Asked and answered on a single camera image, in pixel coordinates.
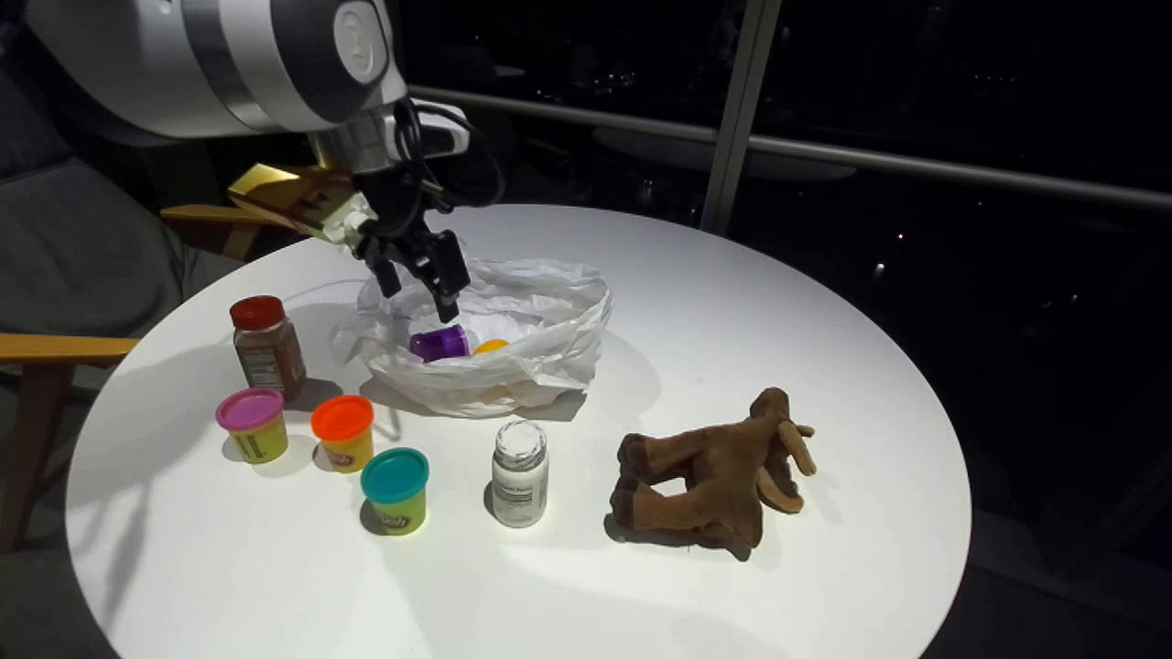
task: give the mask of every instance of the pink lid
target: pink lid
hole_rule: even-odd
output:
[[[282,405],[284,405],[284,399],[279,391],[246,387],[246,391],[233,391],[221,402],[214,419],[228,432],[247,432],[247,427],[275,419],[282,413]]]

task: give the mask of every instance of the clear plastic bag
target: clear plastic bag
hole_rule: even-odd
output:
[[[409,351],[409,337],[438,328],[428,288],[415,277],[394,295],[379,295],[372,283],[362,286],[358,310],[372,337],[367,366],[379,383],[451,416],[549,405],[564,391],[590,387],[611,310],[611,288],[597,271],[555,258],[482,258],[467,263],[467,275],[457,327],[506,346],[434,362]]]

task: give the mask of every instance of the railing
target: railing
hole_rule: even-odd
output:
[[[549,117],[567,124],[621,127],[642,134],[706,142],[715,145],[715,160],[711,160],[699,228],[715,233],[730,233],[732,203],[739,193],[739,172],[750,153],[833,160],[833,163],[859,163],[859,169],[920,175],[920,178],[952,178],[952,183],[976,183],[976,188],[999,188],[999,189],[1029,189],[1029,193],[1056,193],[1056,199],[1075,199],[1075,201],[1097,201],[1097,203],[1172,213],[1168,189],[1113,188],[1095,178],[1064,178],[1064,175],[1043,175],[1043,172],[1014,172],[1014,169],[936,160],[936,157],[785,138],[785,134],[755,134],[750,127],[763,99],[763,77],[770,69],[776,13],[780,13],[780,0],[747,0],[743,8],[722,127],[650,121],[650,117],[630,117],[630,113],[599,113],[599,111],[551,106],[551,103],[523,103],[523,99],[501,99],[501,94],[451,90],[451,86],[421,86],[421,84],[415,84],[415,90],[428,99],[446,99],[457,106],[489,106],[520,117]]]

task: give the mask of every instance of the jar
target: jar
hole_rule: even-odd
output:
[[[279,295],[246,295],[229,302],[229,327],[246,380],[291,399],[305,383],[305,358],[284,302]]]
[[[485,507],[506,528],[532,528],[545,513],[549,456],[545,437],[532,419],[496,432],[489,452]]]

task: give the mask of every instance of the lid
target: lid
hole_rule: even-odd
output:
[[[496,432],[493,462],[509,473],[526,473],[545,462],[545,432],[532,419],[512,419]]]
[[[306,426],[313,427],[313,437],[321,441],[348,441],[348,440],[371,432],[372,405],[371,405],[367,396],[334,396],[334,399],[313,405]]]
[[[489,341],[477,345],[477,351],[473,351],[473,354],[493,354],[493,351],[506,351],[506,346],[509,346],[509,341],[489,337]]]
[[[371,502],[406,502],[428,482],[428,456],[415,445],[391,445],[362,467]]]
[[[236,328],[266,328],[284,322],[284,302],[279,295],[246,295],[229,302],[229,327]]]
[[[260,427],[266,426],[269,416],[279,416],[284,405],[284,399],[269,387],[246,387],[246,391],[233,391],[228,396],[221,405],[214,405],[214,426],[228,427],[228,432],[247,432],[247,427]]]

